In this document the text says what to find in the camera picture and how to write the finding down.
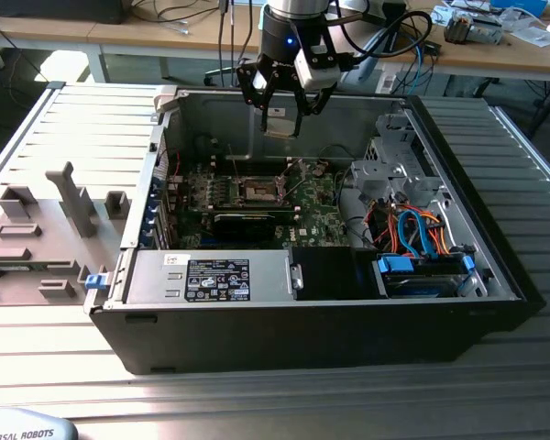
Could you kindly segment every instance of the floor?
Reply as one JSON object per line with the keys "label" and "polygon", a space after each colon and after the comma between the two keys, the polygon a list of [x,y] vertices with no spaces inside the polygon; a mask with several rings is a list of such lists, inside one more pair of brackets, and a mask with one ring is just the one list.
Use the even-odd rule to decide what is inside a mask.
{"label": "floor", "polygon": [[[27,59],[39,67],[49,55],[50,52],[43,50],[24,50],[22,57],[13,49],[5,49],[3,52],[6,67],[0,71],[0,151],[45,87],[44,82],[34,81],[37,73]],[[160,66],[156,58],[106,56],[106,63],[115,83],[168,83],[160,78]],[[202,86],[204,73],[215,69],[216,64],[213,60],[169,61],[171,75],[182,85]],[[81,77],[87,77],[88,73],[86,71]],[[373,92],[378,75],[375,72],[361,90]],[[471,96],[478,82],[478,79],[472,77],[448,78],[436,74],[426,93],[440,94],[447,84],[447,96]],[[501,80],[498,84],[490,85],[484,97],[490,104],[502,106],[520,128],[528,126],[535,111],[534,100],[538,99],[538,95],[525,82],[516,80]],[[533,143],[550,163],[550,117],[534,137]]]}

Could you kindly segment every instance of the blue cable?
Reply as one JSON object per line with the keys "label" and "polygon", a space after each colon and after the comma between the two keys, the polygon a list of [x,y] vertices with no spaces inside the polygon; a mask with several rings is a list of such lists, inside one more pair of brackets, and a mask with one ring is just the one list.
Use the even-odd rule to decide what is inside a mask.
{"label": "blue cable", "polygon": [[420,229],[420,240],[422,241],[422,247],[426,254],[430,256],[432,259],[437,259],[438,254],[434,251],[434,248],[432,247],[432,243],[430,243],[430,240],[428,240],[428,235],[426,234],[425,229],[425,221],[422,219],[422,216],[416,213],[415,211],[412,211],[411,209],[408,209],[407,211],[404,211],[401,213],[399,221],[397,222],[397,234],[399,235],[401,244],[410,252],[413,253],[413,256],[417,259],[420,257],[420,254],[417,250],[415,250],[412,245],[410,245],[407,240],[405,239],[405,234],[403,233],[403,227],[405,226],[405,220],[407,219],[408,215],[413,215],[418,222],[418,228]]}
{"label": "blue cable", "polygon": [[420,50],[420,47],[419,46],[416,46],[415,47],[416,51],[418,52],[418,71],[415,73],[415,78],[413,78],[413,84],[412,84],[412,88],[410,89],[410,91],[407,93],[408,95],[409,94],[412,94],[413,90],[417,87],[418,85],[418,80],[420,79],[420,72],[422,71],[422,63],[424,62],[424,59],[422,57],[422,51]]}

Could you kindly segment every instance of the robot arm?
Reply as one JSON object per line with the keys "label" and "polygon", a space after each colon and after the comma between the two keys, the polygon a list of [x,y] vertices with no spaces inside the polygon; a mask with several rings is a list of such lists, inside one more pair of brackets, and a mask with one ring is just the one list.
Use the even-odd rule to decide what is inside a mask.
{"label": "robot arm", "polygon": [[[355,69],[368,57],[386,58],[410,50],[411,47],[395,52],[378,52],[381,44],[395,34],[404,19],[422,17],[427,29],[412,47],[419,45],[430,33],[432,19],[421,11],[402,14],[392,21],[379,35],[376,43],[368,50],[359,48],[348,36],[344,25],[363,20],[369,12],[369,0],[362,12],[341,17],[338,0],[335,0],[337,19],[328,20],[329,0],[268,0],[263,17],[261,53],[257,62],[239,66],[236,76],[245,101],[262,111],[261,130],[267,129],[269,102],[277,91],[292,92],[297,104],[297,117],[293,137],[300,133],[304,116],[318,115],[324,109],[334,92],[342,72]],[[337,53],[330,35],[331,26],[341,26],[346,40],[360,52]],[[264,88],[256,86],[258,79],[264,79]],[[315,93],[308,98],[306,92]]]}

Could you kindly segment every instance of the slotted metal surface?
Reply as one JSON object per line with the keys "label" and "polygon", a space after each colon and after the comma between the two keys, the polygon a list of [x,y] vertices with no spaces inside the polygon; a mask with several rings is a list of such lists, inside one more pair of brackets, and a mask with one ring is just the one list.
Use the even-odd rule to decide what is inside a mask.
{"label": "slotted metal surface", "polygon": [[69,161],[73,181],[92,199],[103,200],[109,191],[124,191],[132,199],[157,125],[151,121],[155,94],[152,85],[78,83],[47,90],[24,136],[13,138],[12,155],[0,170],[0,196],[7,185],[24,185],[36,198],[60,198],[45,171],[61,170]]}
{"label": "slotted metal surface", "polygon": [[[550,278],[550,169],[544,159],[500,109],[483,100],[425,97],[423,103],[546,296],[550,293],[549,281],[543,281]],[[550,313],[550,306],[544,312]]]}
{"label": "slotted metal surface", "polygon": [[[502,128],[484,104],[473,105],[477,118],[462,127]],[[438,121],[452,121],[444,113]],[[517,158],[508,166],[496,166],[505,155],[461,160],[506,170],[534,163],[517,143],[505,148]],[[519,228],[549,221],[541,217],[550,214],[550,192],[485,184],[481,193],[501,221]],[[507,207],[520,216],[533,210],[535,218],[509,219]],[[452,364],[134,377],[81,307],[8,307],[0,308],[0,406],[68,417],[92,440],[550,439],[550,272],[539,261],[550,252],[550,234],[509,237],[533,265],[548,305]]]}

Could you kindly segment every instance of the wooden desk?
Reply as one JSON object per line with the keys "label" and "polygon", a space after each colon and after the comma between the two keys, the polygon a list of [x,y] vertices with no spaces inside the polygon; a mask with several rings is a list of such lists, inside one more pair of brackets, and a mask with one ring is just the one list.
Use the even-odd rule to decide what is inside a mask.
{"label": "wooden desk", "polygon": [[[158,0],[158,10],[167,6],[186,5],[188,0]],[[410,9],[431,11],[439,0],[410,0]],[[214,2],[202,0],[197,5],[169,12],[166,17],[184,17],[213,7]],[[253,8],[253,36],[248,43],[247,54],[255,55],[259,50],[259,7]],[[152,3],[146,2],[136,8],[142,17],[153,19],[156,15]],[[128,54],[156,56],[162,59],[218,58],[218,12],[189,18],[189,35],[170,29],[168,25],[148,23],[131,16],[122,25],[104,25],[93,22],[47,20],[35,18],[2,18],[0,28],[22,49],[81,50],[88,55],[90,69],[98,82],[107,81],[104,62],[105,54]],[[236,6],[236,55],[241,50],[248,32],[248,8]],[[544,13],[544,20],[550,21],[550,9]],[[230,18],[225,21],[223,54],[225,64],[230,52]],[[519,78],[550,81],[550,47],[537,48],[511,35],[506,35],[499,46],[471,43],[453,45],[444,41],[444,28],[434,27],[430,40],[442,45],[442,52],[435,66],[435,72],[465,74],[481,77]],[[0,47],[9,47],[0,36]],[[379,84],[407,69],[413,61],[413,54],[386,59],[378,64],[383,70]]]}
{"label": "wooden desk", "polygon": [[[439,0],[409,0],[410,10],[430,13]],[[550,8],[542,20],[550,22]],[[456,45],[444,39],[444,27],[434,26],[429,40],[442,46],[440,57],[434,67],[436,73],[470,75],[492,78],[517,78],[550,81],[550,46],[538,48],[506,33],[499,45],[469,43]],[[396,73],[409,68],[413,62],[412,52],[380,62],[383,73],[377,88],[378,93],[391,91],[392,78]]]}
{"label": "wooden desk", "polygon": [[[158,10],[164,7],[175,6],[184,3],[183,0],[157,0]],[[190,14],[215,7],[215,2],[201,1],[197,5],[168,12],[166,18],[186,17]],[[149,19],[156,19],[151,4],[139,6],[135,14]],[[260,7],[253,7],[253,35],[248,43],[249,53],[259,51],[259,15]],[[248,33],[248,7],[235,6],[235,50],[240,51]],[[96,24],[88,34],[91,43],[108,45],[140,46],[183,50],[212,50],[218,49],[218,29],[220,14],[218,11],[202,14],[187,19],[188,25],[172,25],[179,28],[187,28],[189,35],[183,35],[167,25],[148,23],[135,16],[119,25]],[[230,13],[225,18],[224,35],[222,37],[223,51],[230,51]]]}

